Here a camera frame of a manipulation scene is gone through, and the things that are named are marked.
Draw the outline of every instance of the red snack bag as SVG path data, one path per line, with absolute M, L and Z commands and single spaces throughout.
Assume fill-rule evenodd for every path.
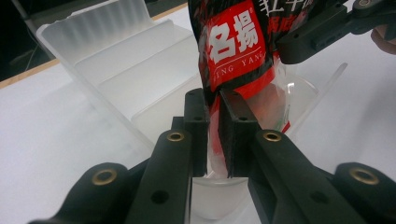
M 314 0 L 189 0 L 199 70 L 210 109 L 209 158 L 226 176 L 219 142 L 220 89 L 239 92 L 263 129 L 285 132 L 288 95 L 275 42 L 307 18 Z

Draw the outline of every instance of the white surface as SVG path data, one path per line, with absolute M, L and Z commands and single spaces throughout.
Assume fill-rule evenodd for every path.
M 186 8 L 168 18 L 190 27 Z M 344 62 L 348 68 L 303 124 L 296 144 L 328 171 L 359 161 L 396 180 L 396 57 L 377 49 L 369 34 L 349 35 L 301 63 L 298 74 L 320 89 Z M 131 168 L 149 156 L 137 139 L 133 146 L 128 142 L 94 110 L 61 65 L 0 90 L 0 223 L 50 217 L 90 167 L 114 161 Z M 191 222 L 259 220 L 246 198 L 223 220 L 192 216 Z

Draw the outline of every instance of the clear plastic tray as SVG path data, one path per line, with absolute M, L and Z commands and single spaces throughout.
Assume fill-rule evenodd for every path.
M 192 32 L 169 20 L 154 22 L 143 0 L 84 10 L 41 26 L 37 37 L 125 134 L 139 134 L 131 123 L 138 111 L 198 73 Z M 140 137 L 153 148 L 145 135 Z

